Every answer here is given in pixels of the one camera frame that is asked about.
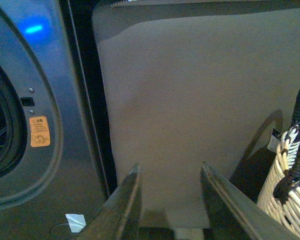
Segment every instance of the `black basket handle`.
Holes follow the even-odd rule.
[[[298,125],[299,133],[295,140],[300,140],[300,90],[296,96],[293,115],[292,115],[292,121],[291,126]],[[273,191],[273,196],[275,198],[280,199],[280,202],[284,204],[288,199],[289,191],[291,191],[293,188],[296,188],[300,185],[300,145],[298,148],[298,152],[296,154],[294,164],[292,168],[285,172],[285,177],[281,179],[281,181],[276,185]]]

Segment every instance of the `blue indicator light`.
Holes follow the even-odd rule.
[[[48,43],[52,37],[52,28],[45,16],[27,16],[17,26],[31,45]]]
[[[27,33],[27,34],[34,34],[36,32],[41,31],[42,29],[43,29],[42,25],[32,26],[32,27],[28,27],[25,30],[25,33]]]

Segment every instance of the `gray cloth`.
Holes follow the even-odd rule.
[[[195,6],[213,14],[180,4],[93,15],[117,177],[140,163],[142,226],[208,228],[202,162],[230,178],[271,113],[288,127],[300,88],[300,8]]]

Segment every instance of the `wicker basket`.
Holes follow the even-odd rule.
[[[257,205],[300,237],[300,90],[291,127],[281,136]]]

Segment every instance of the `white paper tag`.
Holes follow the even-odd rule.
[[[280,141],[273,135],[271,135],[271,138],[270,138],[270,141],[269,141],[269,144],[267,146],[267,148],[276,153],[277,152],[277,146],[280,144]]]
[[[66,214],[70,229],[72,233],[80,233],[85,228],[86,220],[82,214]]]

